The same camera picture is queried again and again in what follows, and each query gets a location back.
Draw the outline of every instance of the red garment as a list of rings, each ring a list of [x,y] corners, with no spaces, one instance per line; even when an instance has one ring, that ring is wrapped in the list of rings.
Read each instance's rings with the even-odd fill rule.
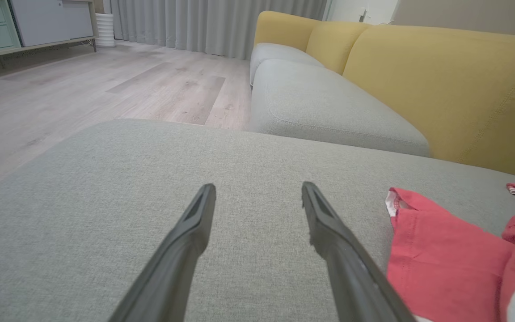
[[[499,308],[509,315],[515,217],[503,240],[412,191],[391,188],[387,205],[395,229],[388,279],[413,314],[434,322],[494,322]]]

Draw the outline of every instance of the gray curtain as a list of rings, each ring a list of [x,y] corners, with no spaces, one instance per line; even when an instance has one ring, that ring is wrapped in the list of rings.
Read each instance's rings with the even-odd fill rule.
[[[260,12],[273,10],[320,20],[325,2],[111,0],[114,38],[249,59]]]

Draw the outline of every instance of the wooden floor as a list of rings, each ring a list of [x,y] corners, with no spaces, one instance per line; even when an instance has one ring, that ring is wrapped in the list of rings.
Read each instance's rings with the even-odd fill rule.
[[[50,62],[31,60],[37,66],[17,67],[17,59],[15,68],[0,71],[0,180],[108,120],[241,130],[249,119],[249,61],[131,42],[98,53],[71,47]]]

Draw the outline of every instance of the ribbed white vase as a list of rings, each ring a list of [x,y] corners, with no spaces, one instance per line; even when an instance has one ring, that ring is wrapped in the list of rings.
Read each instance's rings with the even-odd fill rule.
[[[114,44],[114,20],[112,14],[97,13],[97,47],[112,48]]]

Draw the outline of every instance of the gray seat cushion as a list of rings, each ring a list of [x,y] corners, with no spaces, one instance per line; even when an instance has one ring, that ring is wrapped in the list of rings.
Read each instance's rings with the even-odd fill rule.
[[[253,85],[254,75],[261,63],[268,59],[283,59],[286,61],[295,61],[298,63],[309,64],[313,66],[323,67],[317,59],[300,51],[299,49],[277,43],[258,43],[252,51],[252,57],[249,61],[249,84]]]
[[[421,132],[359,86],[326,68],[279,59],[257,70],[248,130],[429,155]]]
[[[0,321],[106,321],[198,188],[216,209],[186,321],[337,321],[300,200],[315,182],[386,269],[389,187],[499,235],[515,176],[413,155],[147,120],[102,123],[0,182]]]

